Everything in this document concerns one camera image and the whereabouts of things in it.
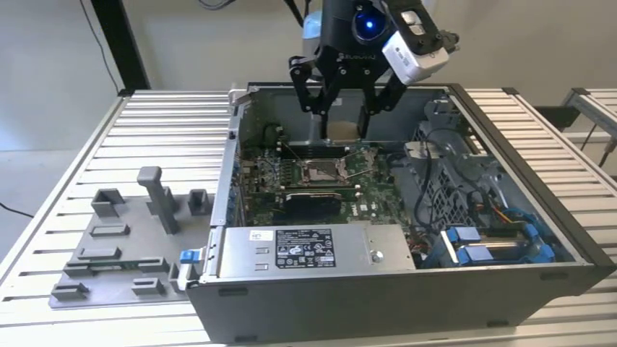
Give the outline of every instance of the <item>yellow wire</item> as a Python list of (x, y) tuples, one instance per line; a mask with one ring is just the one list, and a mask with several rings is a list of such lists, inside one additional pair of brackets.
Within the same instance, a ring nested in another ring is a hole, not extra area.
[(495, 210), (495, 212), (497, 212), (497, 214), (501, 216), (501, 218), (503, 218), (507, 222), (513, 223), (512, 219), (509, 219), (508, 216), (507, 216), (496, 207), (493, 207), (493, 210)]

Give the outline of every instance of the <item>blue latch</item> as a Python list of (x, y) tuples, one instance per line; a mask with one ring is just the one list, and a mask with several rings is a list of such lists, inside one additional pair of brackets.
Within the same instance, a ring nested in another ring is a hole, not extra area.
[(194, 251), (191, 249), (180, 252), (180, 264), (199, 264), (200, 262), (200, 251)]
[(483, 241), (479, 229), (473, 226), (453, 226), (445, 232), (451, 242), (479, 242)]
[(461, 247), (461, 249), (456, 251), (456, 257), (459, 258), (459, 264), (461, 266), (477, 265), (479, 263), (491, 262), (493, 260), (493, 255), (484, 245)]
[(537, 236), (540, 236), (539, 229), (536, 229), (533, 224), (529, 224), (529, 223), (525, 224), (525, 233), (528, 234), (528, 238), (531, 240), (533, 240)]
[(543, 244), (539, 248), (539, 253), (533, 256), (527, 256), (525, 259), (535, 264), (555, 262), (556, 253), (548, 244)]

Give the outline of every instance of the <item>metal frame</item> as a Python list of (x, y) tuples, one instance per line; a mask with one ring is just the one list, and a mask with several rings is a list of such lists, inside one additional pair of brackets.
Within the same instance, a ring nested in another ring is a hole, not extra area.
[[(601, 169), (520, 96), (507, 95), (501, 89), (467, 92), (612, 261), (617, 262), (616, 183), (605, 178)], [(216, 187), (216, 180), (208, 177), (218, 169), (208, 164), (207, 158), (220, 159), (227, 133), (206, 131), (204, 124), (208, 119), (230, 117), (227, 93), (151, 91), (119, 100), (123, 103), (118, 103), (103, 120), (0, 265), (0, 273), (7, 273), (0, 283), (0, 342), (7, 345), (30, 346), (51, 340), (83, 344), (84, 339), (107, 346), (186, 346), (210, 342), (188, 302), (60, 311), (52, 311), (47, 305), (66, 261), (63, 257), (72, 253), (79, 242), (75, 235), (80, 236), (79, 231), (92, 213), (84, 199), (90, 187), (119, 185), (130, 164), (139, 166), (155, 159), (175, 167), (167, 178), (175, 190), (200, 184)], [(118, 131), (130, 128), (128, 125), (136, 128), (132, 133)], [(107, 168), (106, 181), (91, 176), (102, 173), (102, 168)], [(120, 185), (132, 194), (140, 194), (138, 187)], [(611, 346), (617, 340), (616, 293), (617, 273), (584, 295), (549, 302), (516, 329), (355, 338), (317, 344), (339, 347)], [(315, 344), (293, 343), (293, 346)]]
[(128, 91), (151, 89), (123, 0), (92, 0), (92, 8), (120, 72), (124, 89)]
[(617, 90), (573, 88), (563, 104), (573, 106), (617, 138)]

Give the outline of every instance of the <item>white wall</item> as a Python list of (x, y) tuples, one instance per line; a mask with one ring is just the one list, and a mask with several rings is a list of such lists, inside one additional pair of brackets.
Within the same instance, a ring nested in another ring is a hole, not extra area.
[[(124, 0), (152, 86), (220, 89), (287, 81), (300, 28), (282, 0)], [(615, 0), (437, 0), (463, 49), (431, 82), (516, 87), (559, 103), (575, 86), (616, 87)], [(75, 148), (114, 99), (78, 0), (0, 1), (0, 149)]]
[(78, 0), (0, 1), (0, 150), (82, 146), (115, 95)]

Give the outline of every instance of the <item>warning label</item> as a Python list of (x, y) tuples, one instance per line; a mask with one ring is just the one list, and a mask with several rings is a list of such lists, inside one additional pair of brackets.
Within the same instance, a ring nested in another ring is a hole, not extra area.
[(278, 267), (336, 267), (332, 229), (278, 230)]

